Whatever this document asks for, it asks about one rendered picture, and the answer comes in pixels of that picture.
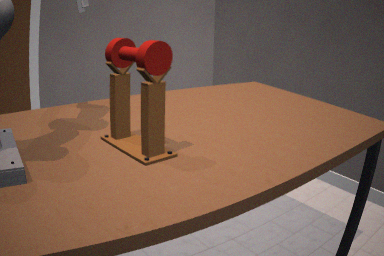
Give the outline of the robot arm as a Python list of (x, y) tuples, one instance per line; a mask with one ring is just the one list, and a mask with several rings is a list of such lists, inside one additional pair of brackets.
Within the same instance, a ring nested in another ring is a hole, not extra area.
[(14, 6), (11, 0), (0, 0), (0, 40), (11, 28)]

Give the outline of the red dumbbell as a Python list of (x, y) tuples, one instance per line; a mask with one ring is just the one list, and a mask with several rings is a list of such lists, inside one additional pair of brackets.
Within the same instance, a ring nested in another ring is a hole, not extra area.
[(136, 60), (137, 67), (150, 75), (160, 76), (170, 68), (173, 54), (164, 41), (148, 40), (136, 48), (131, 39), (115, 38), (107, 45), (105, 58), (118, 68), (126, 68)]

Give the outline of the brown two-post stand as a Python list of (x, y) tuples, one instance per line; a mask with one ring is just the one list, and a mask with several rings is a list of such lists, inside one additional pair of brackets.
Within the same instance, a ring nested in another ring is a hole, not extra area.
[[(169, 68), (161, 76), (151, 76), (145, 69), (136, 70), (146, 80), (141, 82), (141, 136), (130, 129), (130, 73), (134, 62), (119, 69), (112, 63), (106, 64), (114, 72), (110, 74), (110, 127), (111, 135), (101, 140), (127, 156), (147, 166), (178, 157), (165, 148), (165, 92), (162, 81)], [(168, 152), (167, 152), (168, 151)]]

